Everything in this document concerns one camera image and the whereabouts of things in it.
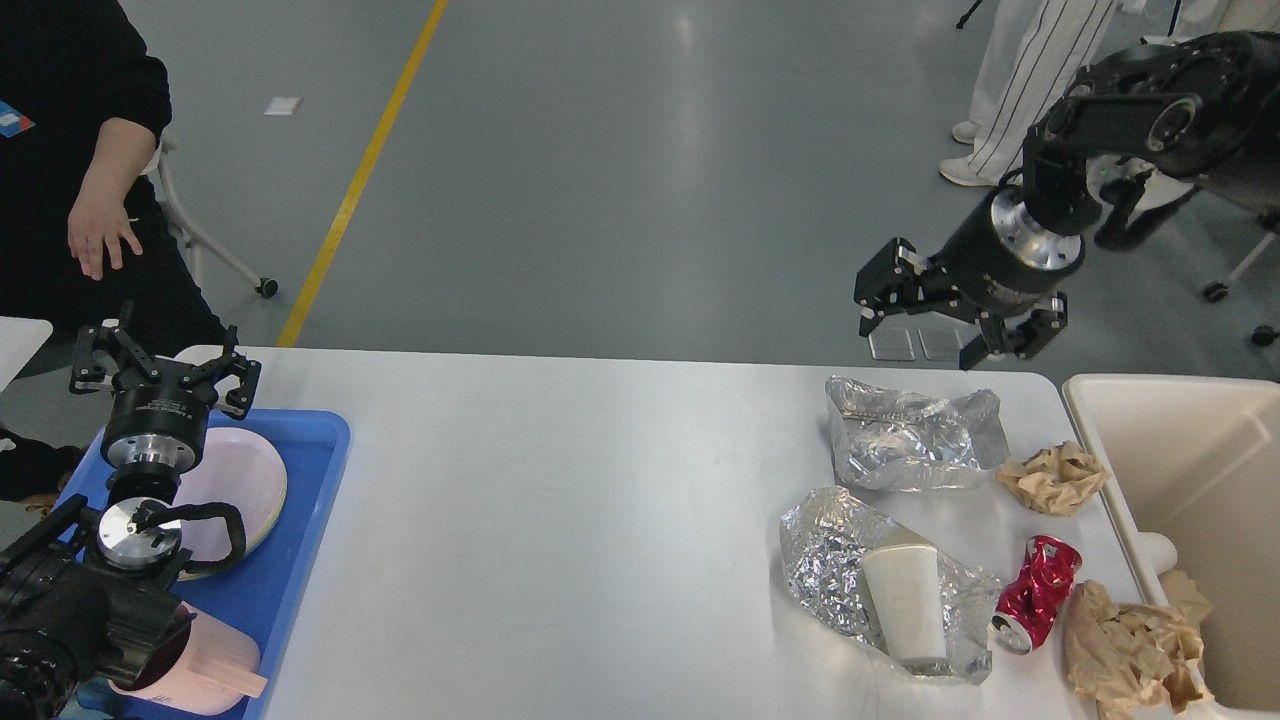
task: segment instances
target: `hand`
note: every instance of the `hand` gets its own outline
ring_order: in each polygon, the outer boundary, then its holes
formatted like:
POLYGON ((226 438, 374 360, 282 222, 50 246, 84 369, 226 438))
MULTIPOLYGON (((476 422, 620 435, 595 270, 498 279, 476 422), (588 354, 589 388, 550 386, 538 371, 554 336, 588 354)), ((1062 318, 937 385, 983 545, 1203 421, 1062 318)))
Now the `hand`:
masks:
POLYGON ((111 261, 111 269, 124 266, 120 241, 128 243, 134 255, 142 255, 142 243, 133 234, 124 204, 100 197, 82 190, 70 215, 67 217, 67 245, 72 258, 79 260, 81 272, 95 281, 102 279, 102 247, 111 261))

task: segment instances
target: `white table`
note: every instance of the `white table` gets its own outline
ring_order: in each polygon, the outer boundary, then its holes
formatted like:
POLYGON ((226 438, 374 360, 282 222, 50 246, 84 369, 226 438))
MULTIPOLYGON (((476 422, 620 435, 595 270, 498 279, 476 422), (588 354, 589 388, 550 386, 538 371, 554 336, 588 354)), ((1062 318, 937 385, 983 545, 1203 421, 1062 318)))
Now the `white table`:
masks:
POLYGON ((0 315, 0 389, 9 387, 52 332, 47 320, 0 315))
MULTIPOLYGON (((1094 717, 1057 632, 1025 657, 997 648, 980 687, 929 684, 808 615, 781 571, 780 515, 832 483, 828 375, 991 387, 1016 457, 1074 438, 1039 375, 246 352, 257 407, 352 429, 271 720, 1094 717)), ((1053 534, 1084 555, 1080 578, 1139 600, 1098 498, 1051 519, 995 482, 864 497, 1005 579, 1029 536, 1053 534)))

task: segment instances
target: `chair wheel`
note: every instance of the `chair wheel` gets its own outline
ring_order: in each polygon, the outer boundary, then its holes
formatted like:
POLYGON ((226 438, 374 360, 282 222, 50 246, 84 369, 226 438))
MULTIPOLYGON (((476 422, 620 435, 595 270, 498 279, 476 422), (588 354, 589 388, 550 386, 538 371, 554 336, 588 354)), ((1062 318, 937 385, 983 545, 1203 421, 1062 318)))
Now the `chair wheel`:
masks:
POLYGON ((1253 328, 1253 334, 1249 336, 1249 342, 1257 345, 1258 347, 1267 347, 1272 342, 1280 338, 1280 333, 1275 331, 1271 325, 1258 325, 1253 328))
POLYGON ((280 283, 273 281, 271 278, 259 278, 257 293, 262 297, 275 297, 275 293, 280 290, 280 283))
POLYGON ((1204 290, 1201 291, 1201 295, 1204 296, 1204 300, 1208 300, 1210 302, 1220 302, 1225 300, 1226 293, 1228 288, 1222 283, 1208 283, 1207 286, 1204 286, 1204 290))

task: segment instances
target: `white bin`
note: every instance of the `white bin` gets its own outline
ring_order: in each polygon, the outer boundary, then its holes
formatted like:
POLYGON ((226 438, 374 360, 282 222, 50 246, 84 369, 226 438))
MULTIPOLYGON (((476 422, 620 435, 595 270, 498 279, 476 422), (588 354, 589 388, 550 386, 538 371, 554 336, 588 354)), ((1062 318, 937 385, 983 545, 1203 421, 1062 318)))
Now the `white bin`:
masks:
POLYGON ((1115 474, 1102 493, 1147 602, 1167 600, 1137 552, 1139 529, 1172 539, 1178 568, 1213 603, 1210 691, 1280 719, 1280 384, 1076 375, 1062 395, 1080 441, 1115 474))

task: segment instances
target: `white paper cup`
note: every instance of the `white paper cup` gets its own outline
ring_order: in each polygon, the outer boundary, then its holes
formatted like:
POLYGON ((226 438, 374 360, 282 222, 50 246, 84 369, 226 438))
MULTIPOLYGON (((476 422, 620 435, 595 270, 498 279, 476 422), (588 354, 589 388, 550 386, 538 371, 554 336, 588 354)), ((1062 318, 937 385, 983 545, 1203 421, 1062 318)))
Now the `white paper cup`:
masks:
POLYGON ((863 555, 861 568, 890 657, 904 666, 946 661, 937 548, 881 547, 863 555))
POLYGON ((187 646, 173 667, 143 688, 123 691, 111 683, 111 689, 197 715, 227 712, 242 697, 262 694, 266 678, 256 673, 261 656, 253 638, 183 605, 196 618, 191 621, 187 646))

